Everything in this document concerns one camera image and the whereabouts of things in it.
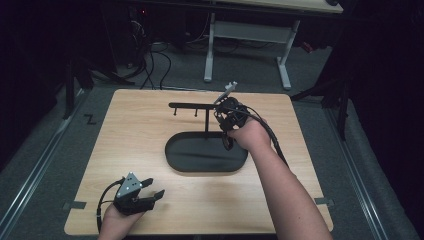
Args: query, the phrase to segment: hand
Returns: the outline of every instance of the hand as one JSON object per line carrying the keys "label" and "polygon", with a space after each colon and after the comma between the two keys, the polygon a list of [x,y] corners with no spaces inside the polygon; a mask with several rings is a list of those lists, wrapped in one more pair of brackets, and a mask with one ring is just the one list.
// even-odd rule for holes
{"label": "hand", "polygon": [[255,119],[248,117],[240,129],[228,131],[228,136],[234,138],[240,147],[251,152],[255,149],[271,148],[271,139],[264,127]]}
{"label": "hand", "polygon": [[99,240],[121,240],[127,236],[134,223],[136,223],[145,212],[126,216],[118,211],[113,204],[106,209],[103,224],[99,234]]}

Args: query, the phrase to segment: wooden tabletop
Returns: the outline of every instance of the wooden tabletop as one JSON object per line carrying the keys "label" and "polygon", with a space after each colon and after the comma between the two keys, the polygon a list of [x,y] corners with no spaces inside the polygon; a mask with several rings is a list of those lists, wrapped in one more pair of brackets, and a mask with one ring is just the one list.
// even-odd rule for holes
{"label": "wooden tabletop", "polygon": [[321,13],[342,13],[340,4],[331,6],[325,0],[217,0],[217,2],[227,2],[236,4],[247,4],[263,7],[277,7],[301,11],[313,11]]}
{"label": "wooden tabletop", "polygon": [[[115,92],[65,225],[70,235],[96,235],[96,208],[107,186],[133,172],[141,181],[154,178],[140,196],[165,189],[164,197],[147,212],[131,234],[246,234],[274,233],[255,165],[230,173],[183,173],[171,168],[165,145],[174,134],[203,131],[204,113],[174,110],[169,102],[213,103],[218,92],[118,90]],[[291,170],[311,197],[323,194],[290,98],[283,94],[232,93],[239,102],[264,117],[277,136]],[[219,131],[210,116],[210,130]],[[118,187],[104,200],[113,200]],[[328,228],[333,223],[326,205],[318,205]]]}

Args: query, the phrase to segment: black cable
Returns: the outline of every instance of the black cable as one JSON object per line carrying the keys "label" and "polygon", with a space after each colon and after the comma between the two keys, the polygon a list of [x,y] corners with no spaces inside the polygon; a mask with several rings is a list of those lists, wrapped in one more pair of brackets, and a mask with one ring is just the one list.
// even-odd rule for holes
{"label": "black cable", "polygon": [[104,201],[103,202],[103,198],[105,197],[105,195],[106,195],[106,193],[111,189],[111,188],[113,188],[114,186],[116,186],[116,185],[122,185],[123,183],[124,183],[124,181],[125,181],[125,178],[122,178],[121,180],[118,180],[118,181],[115,181],[114,183],[112,183],[111,185],[109,185],[109,187],[107,187],[106,189],[105,189],[105,191],[103,192],[103,194],[102,194],[102,196],[100,197],[100,200],[99,200],[99,204],[97,205],[97,212],[96,212],[96,217],[97,217],[97,229],[99,230],[99,233],[100,233],[100,230],[102,229],[102,208],[101,208],[101,206],[102,206],[102,204],[103,203],[105,203],[105,202],[113,202],[113,201]]}
{"label": "black cable", "polygon": [[153,59],[153,54],[152,54],[151,49],[150,49],[149,53],[150,53],[150,59],[152,60],[152,69],[151,69],[151,70],[150,70],[150,72],[149,72],[149,71],[147,70],[147,67],[146,67],[146,74],[147,74],[147,77],[146,77],[146,79],[144,79],[144,82],[143,82],[143,84],[140,86],[140,89],[143,89],[143,88],[144,88],[144,86],[146,85],[147,81],[149,81],[149,82],[152,84],[152,89],[154,89],[154,84],[153,84],[153,81],[152,81],[152,79],[150,78],[150,76],[151,76],[151,74],[153,73],[153,70],[155,69],[155,61],[154,61],[154,59]]}
{"label": "black cable", "polygon": [[168,75],[169,71],[171,70],[171,59],[167,55],[165,55],[161,52],[154,52],[154,53],[157,53],[157,54],[164,56],[165,58],[168,59],[168,62],[169,62],[168,69],[166,70],[165,74],[163,75],[163,77],[161,78],[161,80],[159,82],[159,89],[162,90],[163,80],[165,79],[166,75]]}
{"label": "black cable", "polygon": [[250,114],[250,113],[247,113],[247,112],[244,112],[244,111],[233,109],[233,108],[224,108],[224,109],[229,110],[229,111],[233,111],[233,112],[244,114],[245,116],[251,117],[254,120],[258,121],[262,125],[262,127],[265,129],[265,131],[268,133],[269,137],[271,138],[271,141],[274,144],[274,148],[277,151],[278,156],[281,158],[281,160],[283,160],[283,162],[287,166],[289,166],[289,164],[287,163],[286,158],[284,157],[283,151],[281,151],[280,144],[278,143],[277,136],[275,136],[275,134],[272,131],[271,127],[259,116],[259,114],[253,108],[250,108],[250,107],[247,107],[247,108],[250,109],[250,110],[252,110],[257,116],[255,116],[253,114]]}

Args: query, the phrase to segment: gray carpet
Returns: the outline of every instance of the gray carpet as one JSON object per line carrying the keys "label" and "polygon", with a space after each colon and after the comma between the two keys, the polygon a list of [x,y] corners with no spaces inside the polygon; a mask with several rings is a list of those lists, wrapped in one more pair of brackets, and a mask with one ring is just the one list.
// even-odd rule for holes
{"label": "gray carpet", "polygon": [[[163,45],[155,46],[157,49],[162,47]],[[219,50],[228,51],[231,50],[231,47],[227,46],[226,49]],[[237,81],[239,83],[237,91],[240,92],[293,95],[313,86],[331,52],[331,49],[325,49],[307,54],[302,49],[294,48],[287,62],[293,84],[292,90],[288,92],[282,89],[275,60],[257,56],[257,54],[248,56],[251,50],[251,48],[238,48],[232,53],[217,53],[214,80],[211,83],[204,83],[205,50],[180,51],[169,47],[162,52],[172,61],[171,71],[164,80],[164,86],[223,91],[224,85],[229,81]],[[168,68],[168,60],[160,54],[153,54],[153,56],[155,69],[151,78],[158,88],[159,80]],[[131,70],[121,69],[120,73],[129,71]],[[136,83],[133,88],[139,88],[145,78],[146,74],[143,73],[131,79]],[[84,95],[86,96],[85,101],[73,116],[44,177],[10,232],[8,239],[96,238],[95,236],[67,236],[63,228],[69,210],[63,209],[63,207],[65,203],[73,201],[76,195],[110,99],[118,88],[124,87],[113,82],[98,80],[94,89]],[[151,84],[146,84],[145,88],[151,88]],[[0,191],[3,196],[0,202],[0,216],[6,213],[20,187],[37,163],[50,137],[62,122],[61,117],[65,112],[63,91],[58,95],[58,100],[59,103],[55,109],[44,117],[12,162],[1,172]],[[316,99],[308,98],[307,100],[295,102],[294,107],[324,196],[334,202],[334,205],[329,207],[334,222],[332,232],[334,239],[374,239],[348,177],[337,138],[332,133],[332,126]],[[347,143],[367,189],[375,201],[389,239],[419,239],[381,172],[352,105],[349,106],[349,111],[346,124]],[[92,122],[96,124],[87,124],[86,114],[91,114]]]}

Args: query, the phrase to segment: metal stand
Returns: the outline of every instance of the metal stand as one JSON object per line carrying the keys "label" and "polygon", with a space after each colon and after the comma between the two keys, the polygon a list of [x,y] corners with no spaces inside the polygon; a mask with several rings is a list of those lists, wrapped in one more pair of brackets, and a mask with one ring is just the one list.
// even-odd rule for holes
{"label": "metal stand", "polygon": [[299,24],[300,21],[296,20],[291,28],[284,28],[227,21],[215,21],[215,14],[212,13],[209,29],[209,48],[206,56],[204,81],[212,81],[213,44],[215,37],[273,42],[282,43],[286,45],[282,56],[277,58],[277,65],[280,71],[283,88],[286,90],[290,90],[291,84],[285,64],[287,61],[287,57],[289,56],[290,49],[293,45],[294,38],[296,37]]}

